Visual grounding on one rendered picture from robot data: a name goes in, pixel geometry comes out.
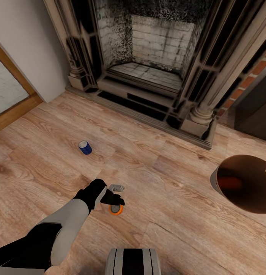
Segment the can of soda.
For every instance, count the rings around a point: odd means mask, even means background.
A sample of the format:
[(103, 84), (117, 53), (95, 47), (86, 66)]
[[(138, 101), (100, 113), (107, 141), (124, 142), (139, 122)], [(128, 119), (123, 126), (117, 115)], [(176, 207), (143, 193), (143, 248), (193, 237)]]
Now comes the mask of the can of soda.
[(239, 191), (243, 189), (243, 182), (236, 177), (217, 177), (218, 185), (221, 190)]
[(110, 205), (109, 210), (113, 215), (119, 215), (123, 212), (123, 205)]
[(87, 141), (80, 141), (78, 146), (81, 149), (81, 151), (86, 155), (92, 152), (92, 148), (90, 147)]

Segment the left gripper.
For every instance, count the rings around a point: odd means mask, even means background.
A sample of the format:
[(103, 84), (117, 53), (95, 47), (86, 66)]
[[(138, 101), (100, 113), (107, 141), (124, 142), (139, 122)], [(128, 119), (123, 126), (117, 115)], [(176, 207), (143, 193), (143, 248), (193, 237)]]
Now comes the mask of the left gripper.
[(112, 193), (110, 190), (110, 196), (107, 198), (106, 201), (100, 201), (101, 203), (103, 204), (110, 204), (110, 205), (125, 205), (125, 202), (122, 198), (120, 198), (120, 195), (119, 194), (114, 194)]

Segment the robot trunk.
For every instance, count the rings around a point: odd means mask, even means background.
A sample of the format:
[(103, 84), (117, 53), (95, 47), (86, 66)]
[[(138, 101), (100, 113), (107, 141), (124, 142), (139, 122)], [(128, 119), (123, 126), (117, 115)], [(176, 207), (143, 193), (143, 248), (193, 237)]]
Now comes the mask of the robot trunk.
[(112, 249), (105, 275), (161, 275), (155, 249)]

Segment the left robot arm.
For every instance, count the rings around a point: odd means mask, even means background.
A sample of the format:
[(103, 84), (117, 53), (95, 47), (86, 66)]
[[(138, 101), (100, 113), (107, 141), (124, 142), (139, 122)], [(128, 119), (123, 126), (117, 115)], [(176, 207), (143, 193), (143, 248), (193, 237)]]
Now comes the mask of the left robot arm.
[(66, 258), (85, 220), (99, 202), (125, 205), (115, 191), (122, 185), (107, 185), (96, 178), (62, 208), (38, 222), (29, 233), (0, 248), (0, 275), (43, 275)]

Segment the trash can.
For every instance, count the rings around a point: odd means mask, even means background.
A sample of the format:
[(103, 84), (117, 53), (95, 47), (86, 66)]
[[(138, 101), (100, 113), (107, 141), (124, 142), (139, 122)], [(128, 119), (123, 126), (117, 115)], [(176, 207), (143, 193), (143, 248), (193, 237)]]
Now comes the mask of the trash can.
[[(217, 177), (242, 180), (239, 191), (221, 190)], [(238, 208), (253, 214), (266, 214), (266, 160), (253, 155), (233, 155), (223, 160), (212, 173), (212, 187)]]

